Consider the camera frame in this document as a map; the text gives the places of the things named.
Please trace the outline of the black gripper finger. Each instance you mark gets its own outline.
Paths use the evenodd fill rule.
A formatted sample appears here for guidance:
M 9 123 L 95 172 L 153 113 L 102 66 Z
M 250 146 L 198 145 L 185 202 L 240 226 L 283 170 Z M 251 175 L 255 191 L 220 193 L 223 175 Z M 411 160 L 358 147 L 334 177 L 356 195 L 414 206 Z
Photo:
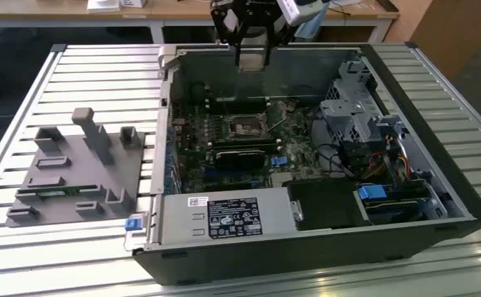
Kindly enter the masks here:
M 239 66 L 240 57 L 240 42 L 246 36 L 248 26 L 239 26 L 234 33 L 232 46 L 234 46 L 234 65 Z
M 263 48 L 263 66 L 268 65 L 271 48 L 272 48 L 272 39 L 274 39 L 274 27 L 266 26 L 266 41 Z

